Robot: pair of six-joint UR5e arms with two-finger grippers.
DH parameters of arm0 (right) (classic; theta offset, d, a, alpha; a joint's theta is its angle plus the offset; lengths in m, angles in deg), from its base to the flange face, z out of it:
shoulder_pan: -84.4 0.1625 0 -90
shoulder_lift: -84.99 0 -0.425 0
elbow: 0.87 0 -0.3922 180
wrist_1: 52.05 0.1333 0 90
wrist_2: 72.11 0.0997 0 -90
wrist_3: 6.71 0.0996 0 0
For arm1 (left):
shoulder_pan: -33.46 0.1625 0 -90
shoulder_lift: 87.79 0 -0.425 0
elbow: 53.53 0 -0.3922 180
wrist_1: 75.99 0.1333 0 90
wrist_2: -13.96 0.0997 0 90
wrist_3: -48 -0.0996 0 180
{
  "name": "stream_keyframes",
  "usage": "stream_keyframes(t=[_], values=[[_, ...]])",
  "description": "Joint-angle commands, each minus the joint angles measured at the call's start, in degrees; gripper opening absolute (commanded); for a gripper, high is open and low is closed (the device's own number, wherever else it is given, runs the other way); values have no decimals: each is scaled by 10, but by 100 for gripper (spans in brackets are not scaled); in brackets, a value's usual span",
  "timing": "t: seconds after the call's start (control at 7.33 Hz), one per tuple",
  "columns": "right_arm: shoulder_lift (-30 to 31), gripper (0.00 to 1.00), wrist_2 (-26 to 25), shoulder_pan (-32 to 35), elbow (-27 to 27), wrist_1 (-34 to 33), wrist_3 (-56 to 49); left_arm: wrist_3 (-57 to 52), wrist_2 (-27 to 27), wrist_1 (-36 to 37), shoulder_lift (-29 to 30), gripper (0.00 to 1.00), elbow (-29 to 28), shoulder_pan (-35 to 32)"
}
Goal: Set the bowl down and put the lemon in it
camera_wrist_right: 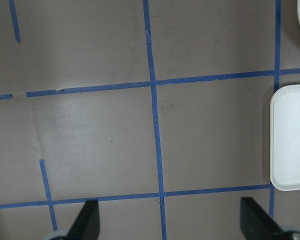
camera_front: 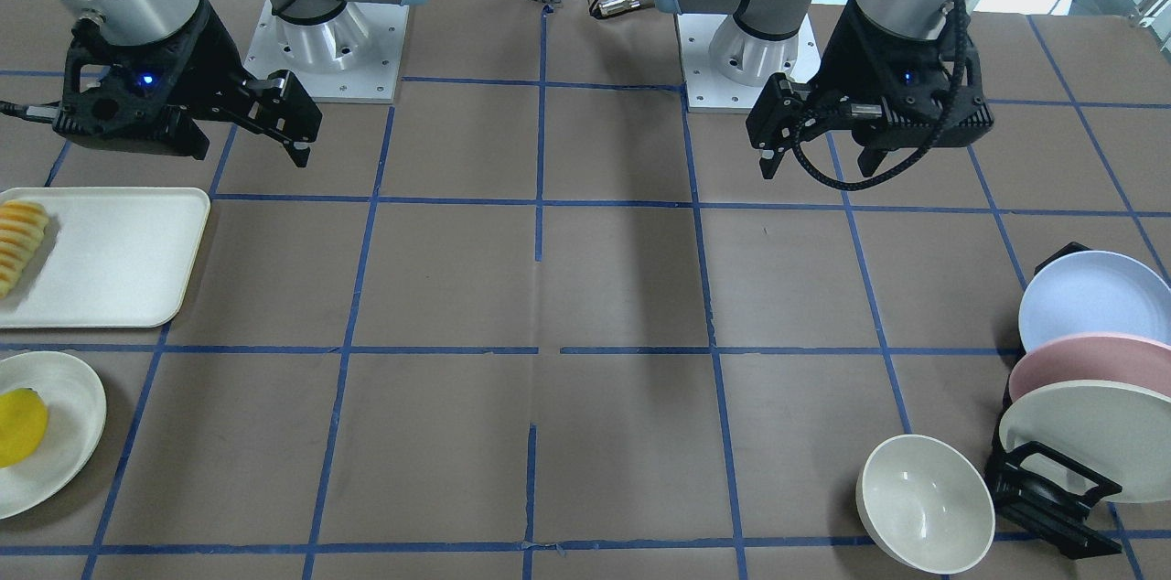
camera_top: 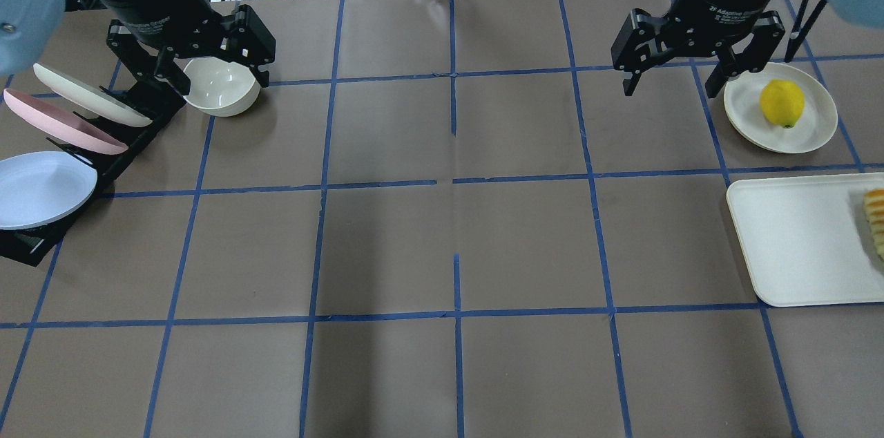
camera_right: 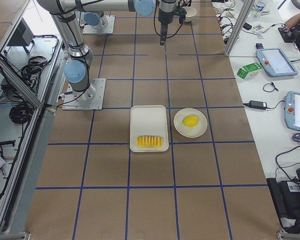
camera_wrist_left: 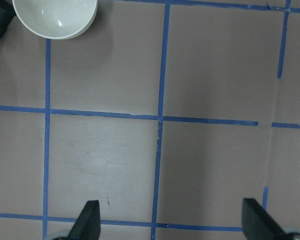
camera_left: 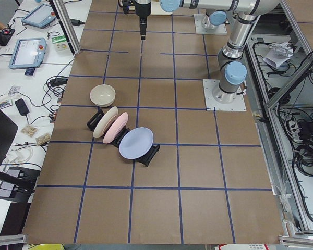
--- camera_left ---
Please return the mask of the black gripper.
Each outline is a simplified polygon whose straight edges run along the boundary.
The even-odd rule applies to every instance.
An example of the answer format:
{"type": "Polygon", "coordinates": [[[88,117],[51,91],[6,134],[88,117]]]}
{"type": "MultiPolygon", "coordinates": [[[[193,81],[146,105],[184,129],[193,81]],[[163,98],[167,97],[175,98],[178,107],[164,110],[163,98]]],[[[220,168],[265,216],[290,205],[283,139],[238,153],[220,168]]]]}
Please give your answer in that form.
{"type": "Polygon", "coordinates": [[[146,39],[147,35],[147,17],[151,14],[150,0],[121,0],[119,6],[122,8],[124,14],[129,14],[129,7],[134,6],[135,13],[139,17],[140,38],[146,39]]]}

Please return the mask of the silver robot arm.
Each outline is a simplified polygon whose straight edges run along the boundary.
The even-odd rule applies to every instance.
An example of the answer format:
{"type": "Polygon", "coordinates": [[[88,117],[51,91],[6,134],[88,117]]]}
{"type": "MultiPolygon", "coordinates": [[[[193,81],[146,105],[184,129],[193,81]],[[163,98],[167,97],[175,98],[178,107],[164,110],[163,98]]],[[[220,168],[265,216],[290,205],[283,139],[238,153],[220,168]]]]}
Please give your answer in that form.
{"type": "Polygon", "coordinates": [[[225,24],[227,19],[226,12],[217,11],[213,9],[206,9],[205,16],[201,22],[201,25],[205,29],[216,29],[222,24],[225,24]]]}
{"type": "Polygon", "coordinates": [[[246,67],[239,60],[248,38],[259,17],[272,11],[279,1],[159,1],[159,4],[167,13],[172,13],[179,8],[205,8],[237,13],[227,44],[218,54],[222,77],[219,85],[212,91],[213,98],[219,103],[233,102],[239,86],[245,81],[247,75],[246,67]]]}

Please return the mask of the square robot base plate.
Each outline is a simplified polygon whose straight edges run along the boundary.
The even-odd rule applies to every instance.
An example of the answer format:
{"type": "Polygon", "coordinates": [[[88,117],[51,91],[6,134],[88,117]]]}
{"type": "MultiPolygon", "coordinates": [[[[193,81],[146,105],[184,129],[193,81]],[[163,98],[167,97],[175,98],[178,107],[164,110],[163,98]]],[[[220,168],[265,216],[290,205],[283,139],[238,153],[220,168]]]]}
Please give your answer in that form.
{"type": "Polygon", "coordinates": [[[219,88],[218,79],[203,79],[203,90],[208,111],[246,111],[244,94],[241,87],[237,92],[228,94],[219,88]]]}

